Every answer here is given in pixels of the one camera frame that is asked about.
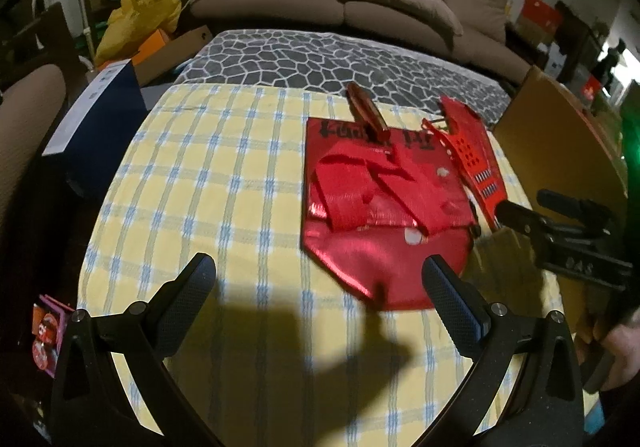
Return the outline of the person's right hand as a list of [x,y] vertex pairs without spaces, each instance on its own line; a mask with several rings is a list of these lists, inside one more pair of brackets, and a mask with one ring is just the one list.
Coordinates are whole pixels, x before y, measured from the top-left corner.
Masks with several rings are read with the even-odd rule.
[[604,330],[600,320],[594,321],[593,316],[584,314],[578,320],[574,343],[579,365],[586,360],[592,342],[599,342],[613,356],[612,366],[600,386],[600,391],[609,391],[630,382],[639,372],[639,313],[608,333]]

